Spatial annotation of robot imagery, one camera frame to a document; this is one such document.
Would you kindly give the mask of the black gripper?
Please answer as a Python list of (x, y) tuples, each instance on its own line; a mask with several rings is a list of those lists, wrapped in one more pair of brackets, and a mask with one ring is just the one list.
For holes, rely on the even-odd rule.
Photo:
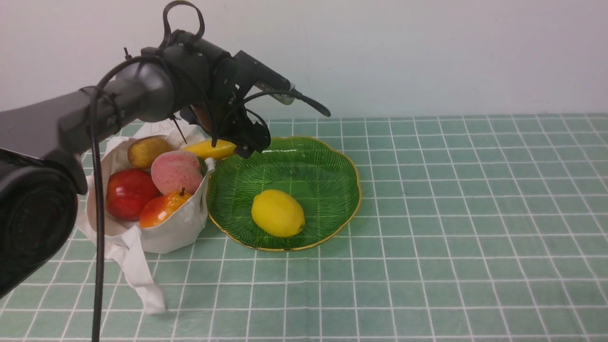
[(233, 143), (242, 158), (269, 147), (267, 124), (245, 107), (253, 87), (268, 90), (253, 57), (243, 51), (231, 56), (185, 31), (167, 33), (161, 48), (161, 58), (173, 71), (174, 106), (185, 121), (199, 125), (214, 143)]

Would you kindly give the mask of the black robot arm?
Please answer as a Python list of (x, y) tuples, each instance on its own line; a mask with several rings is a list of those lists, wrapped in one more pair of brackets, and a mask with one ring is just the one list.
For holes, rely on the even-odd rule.
[(290, 82), (244, 51), (234, 56), (177, 30), (143, 48), (97, 85), (1, 113), (1, 295), (50, 260), (71, 234), (86, 176), (80, 155), (139, 119), (176, 111), (245, 158), (270, 143), (246, 114), (247, 93), (289, 91)]

